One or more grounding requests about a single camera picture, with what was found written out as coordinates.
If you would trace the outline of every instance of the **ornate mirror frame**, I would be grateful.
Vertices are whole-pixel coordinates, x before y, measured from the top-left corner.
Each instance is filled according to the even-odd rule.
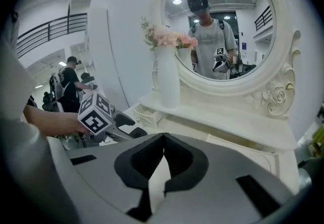
[[[150,19],[155,25],[163,25],[166,0],[152,0]],[[275,15],[276,27],[272,50],[266,60],[251,74],[233,81],[213,81],[188,70],[178,59],[180,80],[190,88],[208,96],[244,97],[254,108],[262,107],[269,117],[286,115],[295,91],[294,56],[300,51],[296,41],[301,37],[294,30],[285,0],[271,0],[270,7]]]

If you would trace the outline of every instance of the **recessed light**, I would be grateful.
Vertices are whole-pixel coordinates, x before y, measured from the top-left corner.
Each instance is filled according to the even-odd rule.
[[[181,3],[182,3],[181,0],[173,0],[173,4],[175,4],[175,5],[179,5],[179,4],[181,4]]]

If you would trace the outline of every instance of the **mirror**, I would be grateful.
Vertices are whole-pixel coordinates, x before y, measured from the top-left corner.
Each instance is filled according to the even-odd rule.
[[[189,70],[212,80],[231,80],[267,58],[275,36],[270,0],[165,0],[164,24],[198,40],[176,56]]]

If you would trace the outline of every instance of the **baseball cap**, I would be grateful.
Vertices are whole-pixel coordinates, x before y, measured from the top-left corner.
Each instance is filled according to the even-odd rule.
[[[66,62],[75,62],[77,65],[81,64],[81,61],[78,61],[74,56],[68,57]]]
[[[209,7],[208,0],[187,0],[190,11],[193,13],[205,10]]]

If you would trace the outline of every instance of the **railing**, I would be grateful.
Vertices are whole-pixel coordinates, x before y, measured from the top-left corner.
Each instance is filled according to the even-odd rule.
[[[263,13],[261,14],[261,16],[259,16],[258,19],[254,22],[257,31],[260,28],[262,28],[263,26],[265,26],[271,20],[272,20],[272,12],[271,12],[270,6],[268,6],[263,11]]]
[[[61,17],[41,24],[20,35],[17,41],[18,58],[35,49],[41,44],[63,35],[85,31],[87,14],[77,14]]]

